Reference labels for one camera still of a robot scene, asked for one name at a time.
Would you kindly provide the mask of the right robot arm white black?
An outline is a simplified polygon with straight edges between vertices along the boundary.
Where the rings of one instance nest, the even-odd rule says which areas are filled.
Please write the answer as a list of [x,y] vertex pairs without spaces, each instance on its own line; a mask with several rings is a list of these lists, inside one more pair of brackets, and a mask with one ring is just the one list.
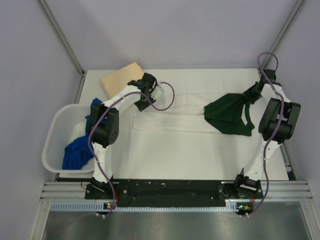
[[269,179],[267,162],[292,137],[301,112],[301,105],[289,100],[281,85],[265,83],[256,91],[254,98],[258,97],[265,99],[267,106],[258,126],[257,147],[234,181],[233,192],[239,198],[256,194],[261,190],[262,177]]

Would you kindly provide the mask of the white and green t shirt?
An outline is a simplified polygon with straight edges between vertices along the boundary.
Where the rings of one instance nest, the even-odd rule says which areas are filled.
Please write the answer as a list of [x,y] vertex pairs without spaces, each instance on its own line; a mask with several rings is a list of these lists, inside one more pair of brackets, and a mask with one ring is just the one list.
[[178,94],[175,100],[163,96],[158,108],[137,112],[132,128],[137,131],[172,131],[252,136],[254,123],[250,117],[251,103],[241,93]]

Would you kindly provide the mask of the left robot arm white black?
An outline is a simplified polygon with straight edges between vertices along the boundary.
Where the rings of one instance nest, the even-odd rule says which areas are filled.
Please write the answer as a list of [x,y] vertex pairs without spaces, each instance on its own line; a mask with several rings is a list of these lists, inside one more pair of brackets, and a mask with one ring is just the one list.
[[96,192],[102,198],[109,198],[114,191],[113,185],[108,183],[113,177],[111,145],[119,136],[121,114],[131,106],[136,106],[142,112],[163,93],[156,78],[144,73],[142,79],[129,81],[116,96],[90,108],[87,144],[94,157],[93,179],[99,182]]

